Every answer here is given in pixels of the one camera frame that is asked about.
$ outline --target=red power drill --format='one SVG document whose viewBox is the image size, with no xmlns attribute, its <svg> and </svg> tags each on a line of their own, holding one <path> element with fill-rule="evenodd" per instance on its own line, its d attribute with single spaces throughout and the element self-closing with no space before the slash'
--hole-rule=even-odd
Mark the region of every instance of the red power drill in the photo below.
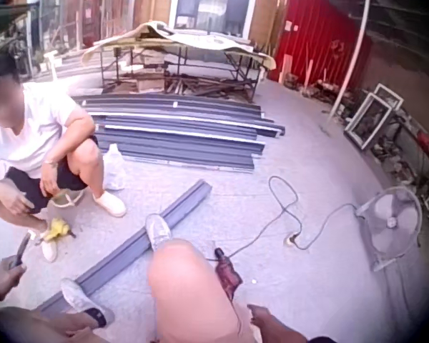
<svg viewBox="0 0 429 343">
<path fill-rule="evenodd" d="M 243 283 L 240 275 L 234 270 L 229 257 L 227 257 L 221 248 L 214 250 L 214 255 L 217 258 L 217 266 L 215 268 L 217 276 L 220 278 L 222 288 L 226 292 L 230 301 L 234 299 L 235 290 Z"/>
</svg>

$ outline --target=yellow power drill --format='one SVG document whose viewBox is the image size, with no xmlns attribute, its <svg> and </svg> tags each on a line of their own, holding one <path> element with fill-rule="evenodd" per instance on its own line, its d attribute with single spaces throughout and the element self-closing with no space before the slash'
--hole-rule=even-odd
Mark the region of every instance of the yellow power drill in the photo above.
<svg viewBox="0 0 429 343">
<path fill-rule="evenodd" d="M 63 237 L 68 234 L 73 238 L 77 237 L 70 229 L 70 226 L 63 219 L 54 218 L 51 221 L 51 229 L 49 230 L 49 233 L 44 237 L 40 238 L 36 242 L 36 245 L 40 245 L 43 241 L 49 242 L 53 239 L 56 239 L 59 236 Z"/>
</svg>

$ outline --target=man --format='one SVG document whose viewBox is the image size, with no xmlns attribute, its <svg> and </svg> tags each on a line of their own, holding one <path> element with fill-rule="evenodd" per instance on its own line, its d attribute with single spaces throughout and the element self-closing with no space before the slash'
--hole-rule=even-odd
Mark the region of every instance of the man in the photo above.
<svg viewBox="0 0 429 343">
<path fill-rule="evenodd" d="M 0 161 L 9 167 L 0 181 L 0 218 L 44 237 L 49 224 L 37 217 L 60 189 L 89 187 L 112 216 L 124 203 L 103 189 L 102 154 L 88 113 L 53 84 L 19 83 L 16 63 L 0 53 Z M 54 241 L 41 245 L 53 262 Z"/>
<path fill-rule="evenodd" d="M 148 282 L 155 300 L 156 322 L 161 343 L 254 343 L 246 309 L 227 298 L 215 270 L 192 244 L 172 239 L 170 229 L 159 215 L 151 215 L 146 230 L 154 250 Z M 0 263 L 0 300 L 19 283 L 25 267 L 8 270 Z M 92 330 L 106 327 L 114 316 L 93 303 L 75 282 L 61 283 L 65 300 L 78 313 L 48 320 L 35 312 L 10 307 L 0 309 L 0 337 L 11 343 L 107 343 Z M 307 339 L 286 327 L 265 307 L 248 305 L 251 323 L 257 326 L 264 343 L 306 343 Z M 327 338 L 314 341 L 333 343 Z"/>
</svg>

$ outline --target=white t-shirt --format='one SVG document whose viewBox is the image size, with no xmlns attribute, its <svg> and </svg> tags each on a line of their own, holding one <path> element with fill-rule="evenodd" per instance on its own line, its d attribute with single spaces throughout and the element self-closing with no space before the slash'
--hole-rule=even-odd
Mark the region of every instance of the white t-shirt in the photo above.
<svg viewBox="0 0 429 343">
<path fill-rule="evenodd" d="M 0 161 L 39 179 L 46 154 L 60 139 L 77 104 L 54 84 L 32 82 L 23 88 L 24 127 L 15 135 L 0 126 Z"/>
</svg>

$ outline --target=red metal door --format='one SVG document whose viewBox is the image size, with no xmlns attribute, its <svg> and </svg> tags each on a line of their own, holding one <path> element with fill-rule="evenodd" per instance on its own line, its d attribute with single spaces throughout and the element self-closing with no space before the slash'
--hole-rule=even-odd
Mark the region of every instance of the red metal door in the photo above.
<svg viewBox="0 0 429 343">
<path fill-rule="evenodd" d="M 318 79 L 339 86 L 343 83 L 359 27 L 328 0 L 290 0 L 287 18 L 290 31 L 283 31 L 275 59 L 277 69 L 269 78 L 277 81 L 285 54 L 292 56 L 291 73 L 303 83 L 310 60 L 313 60 L 310 84 Z M 350 80 L 350 86 L 359 84 L 365 63 L 370 55 L 372 41 L 364 37 L 363 45 Z"/>
</svg>

